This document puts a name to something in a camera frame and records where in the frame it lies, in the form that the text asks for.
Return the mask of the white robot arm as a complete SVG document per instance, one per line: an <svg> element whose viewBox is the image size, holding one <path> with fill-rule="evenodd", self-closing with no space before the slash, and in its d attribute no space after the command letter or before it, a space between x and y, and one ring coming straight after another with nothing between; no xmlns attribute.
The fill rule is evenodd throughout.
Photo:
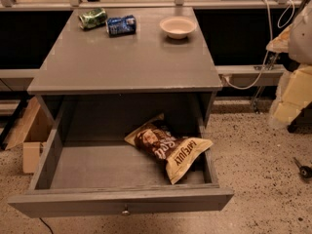
<svg viewBox="0 0 312 234"><path fill-rule="evenodd" d="M292 23L289 57L299 63L312 64L312 1L303 8Z"/></svg>

